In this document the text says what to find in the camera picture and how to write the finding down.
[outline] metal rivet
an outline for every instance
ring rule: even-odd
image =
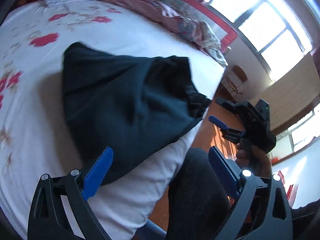
[[[71,174],[72,176],[77,176],[79,173],[80,173],[79,170],[72,170],[72,171],[70,172],[70,174]]]
[[[47,178],[49,178],[48,174],[43,174],[43,175],[41,176],[41,179],[42,179],[42,180],[46,180]]]
[[[242,174],[244,175],[244,176],[246,176],[246,177],[250,177],[251,176],[251,171],[249,171],[249,170],[243,170],[242,171]]]

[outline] bed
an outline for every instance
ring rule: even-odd
[[[99,0],[19,7],[0,26],[0,39],[0,207],[23,239],[40,176],[64,176],[83,165],[63,118],[61,62],[70,44],[81,41],[116,55],[189,57],[193,83],[210,99],[224,73],[223,66],[194,44],[131,10]],[[130,240],[146,223],[200,125],[89,199],[112,239]],[[63,203],[74,233],[82,236],[68,200]]]

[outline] sunlight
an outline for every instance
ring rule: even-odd
[[[259,1],[205,0],[232,23]],[[277,81],[311,51],[312,40],[296,13],[284,0],[265,1],[237,28],[261,53],[271,69],[271,79]]]
[[[300,175],[300,173],[302,172],[304,165],[306,164],[307,161],[307,157],[304,156],[296,165],[292,176],[290,179],[288,179],[288,182],[286,183],[286,185],[291,185],[291,184],[295,184],[298,180],[298,176]]]
[[[281,170],[282,175],[285,176],[287,174],[288,170],[289,170],[289,167],[282,169]]]

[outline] person's leg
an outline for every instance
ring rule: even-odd
[[[309,203],[304,207],[291,210],[293,239],[297,239],[304,232],[304,230],[310,225],[312,220],[316,218],[316,213],[319,213],[319,210],[320,199],[315,202]]]
[[[230,203],[208,161],[208,153],[191,148],[169,187],[166,240],[213,239]]]

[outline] human hand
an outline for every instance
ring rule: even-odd
[[[244,150],[241,150],[240,143],[238,143],[236,146],[236,164],[238,164],[241,169],[247,169],[249,165],[249,159],[247,157],[248,154]],[[260,171],[255,175],[270,178],[270,176],[272,175],[271,160],[266,155],[266,153],[260,150],[255,145],[252,145],[252,156],[256,157],[261,164]]]

